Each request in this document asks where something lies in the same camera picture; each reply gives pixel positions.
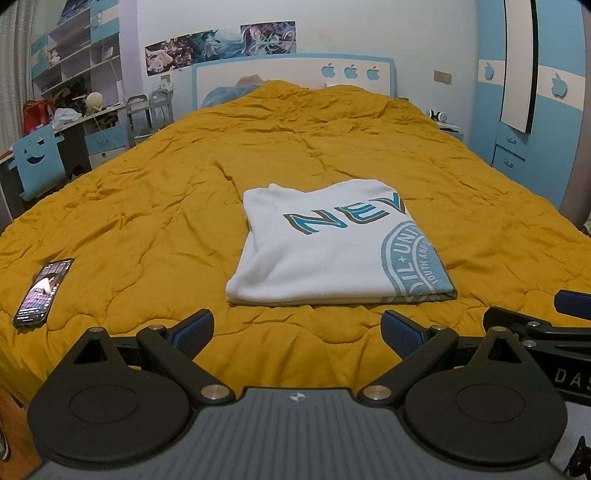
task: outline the bookshelf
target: bookshelf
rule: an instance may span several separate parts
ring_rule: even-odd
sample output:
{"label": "bookshelf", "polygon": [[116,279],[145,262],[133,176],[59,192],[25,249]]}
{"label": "bookshelf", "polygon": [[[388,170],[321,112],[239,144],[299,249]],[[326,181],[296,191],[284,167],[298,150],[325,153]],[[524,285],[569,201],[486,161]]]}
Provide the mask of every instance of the bookshelf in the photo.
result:
{"label": "bookshelf", "polygon": [[[101,93],[104,106],[117,103],[116,83],[122,80],[118,0],[94,0],[44,37],[31,45],[37,62],[31,68],[37,100],[52,99],[56,106],[80,111],[83,102],[68,104],[70,87],[76,84],[78,92]],[[60,61],[52,65],[49,57],[54,49]]]}

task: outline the curtain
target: curtain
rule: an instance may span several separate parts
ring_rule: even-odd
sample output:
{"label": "curtain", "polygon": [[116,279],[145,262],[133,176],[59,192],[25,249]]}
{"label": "curtain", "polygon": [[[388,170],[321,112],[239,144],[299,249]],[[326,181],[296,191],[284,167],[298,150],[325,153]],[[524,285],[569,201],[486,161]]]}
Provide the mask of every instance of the curtain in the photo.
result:
{"label": "curtain", "polygon": [[22,136],[22,106],[33,100],[31,32],[37,0],[17,0],[0,15],[0,154]]}

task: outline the blue pillow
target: blue pillow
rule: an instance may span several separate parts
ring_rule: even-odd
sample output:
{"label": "blue pillow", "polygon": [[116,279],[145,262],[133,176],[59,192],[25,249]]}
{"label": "blue pillow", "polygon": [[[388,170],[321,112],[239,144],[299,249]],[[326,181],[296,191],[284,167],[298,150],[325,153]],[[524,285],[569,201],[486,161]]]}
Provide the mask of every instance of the blue pillow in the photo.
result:
{"label": "blue pillow", "polygon": [[217,87],[207,94],[202,108],[221,105],[254,92],[260,85],[236,85],[235,87]]}

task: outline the folded white t-shirt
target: folded white t-shirt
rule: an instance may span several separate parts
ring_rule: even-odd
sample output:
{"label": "folded white t-shirt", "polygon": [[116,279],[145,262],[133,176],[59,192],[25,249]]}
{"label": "folded white t-shirt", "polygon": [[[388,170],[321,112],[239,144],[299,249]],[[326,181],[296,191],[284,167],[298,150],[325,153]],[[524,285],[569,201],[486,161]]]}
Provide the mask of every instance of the folded white t-shirt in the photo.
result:
{"label": "folded white t-shirt", "polygon": [[398,193],[349,180],[244,193],[250,231],[226,295],[235,304],[406,303],[457,297]]}

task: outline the smartphone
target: smartphone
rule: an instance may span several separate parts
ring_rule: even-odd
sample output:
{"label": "smartphone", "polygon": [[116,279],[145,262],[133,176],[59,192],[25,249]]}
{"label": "smartphone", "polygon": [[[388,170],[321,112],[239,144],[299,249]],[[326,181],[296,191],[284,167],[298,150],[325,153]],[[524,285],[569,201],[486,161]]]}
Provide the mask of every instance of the smartphone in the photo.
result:
{"label": "smartphone", "polygon": [[66,258],[48,263],[41,269],[14,316],[12,324],[15,328],[37,327],[47,321],[57,289],[73,261],[73,258]]}

